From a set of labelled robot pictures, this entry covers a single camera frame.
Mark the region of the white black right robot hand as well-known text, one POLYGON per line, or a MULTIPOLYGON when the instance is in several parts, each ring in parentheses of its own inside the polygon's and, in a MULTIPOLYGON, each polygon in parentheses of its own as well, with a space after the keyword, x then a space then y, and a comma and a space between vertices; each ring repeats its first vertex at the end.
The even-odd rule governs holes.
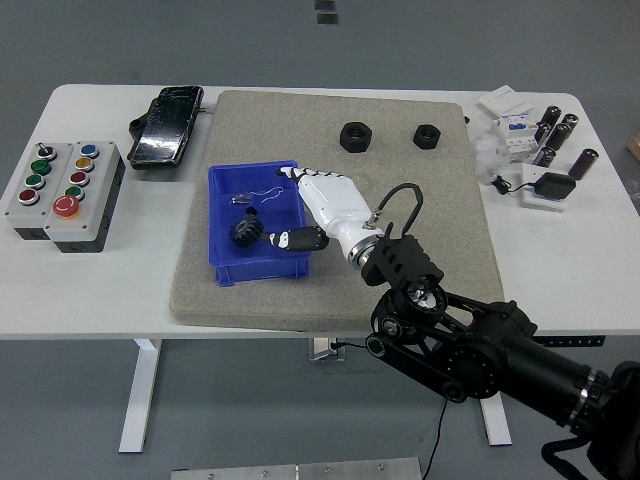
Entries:
POLYGON ((347 176, 310 168, 281 167, 277 175, 292 180, 312 217, 330 239, 339 242, 351 263, 370 252, 382 230, 374 212, 347 176))

